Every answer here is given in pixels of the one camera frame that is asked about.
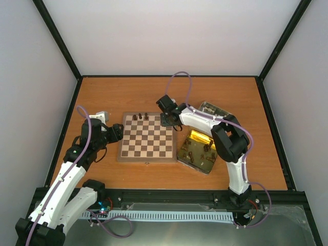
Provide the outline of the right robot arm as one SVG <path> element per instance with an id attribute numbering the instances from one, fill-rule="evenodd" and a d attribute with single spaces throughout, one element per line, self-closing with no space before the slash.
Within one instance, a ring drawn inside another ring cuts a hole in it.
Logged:
<path id="1" fill-rule="evenodd" d="M 185 103 L 178 105 L 168 95 L 161 97 L 156 104 L 162 111 L 162 126 L 190 126 L 212 137 L 218 156 L 227 164 L 229 199 L 233 206 L 241 207 L 252 191 L 246 169 L 248 145 L 252 140 L 248 131 L 232 114 L 215 116 L 204 113 Z"/>

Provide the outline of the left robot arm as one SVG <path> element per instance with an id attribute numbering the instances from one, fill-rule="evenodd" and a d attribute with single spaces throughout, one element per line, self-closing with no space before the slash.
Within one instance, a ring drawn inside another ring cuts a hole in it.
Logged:
<path id="1" fill-rule="evenodd" d="M 63 245 L 66 235 L 82 213 L 90 206 L 102 206 L 106 200 L 105 184 L 89 179 L 78 193 L 73 190 L 84 177 L 97 153 L 108 144 L 122 140 L 122 124 L 106 126 L 98 116 L 86 119 L 81 134 L 66 151 L 60 171 L 40 204 L 15 225 L 21 245 Z"/>

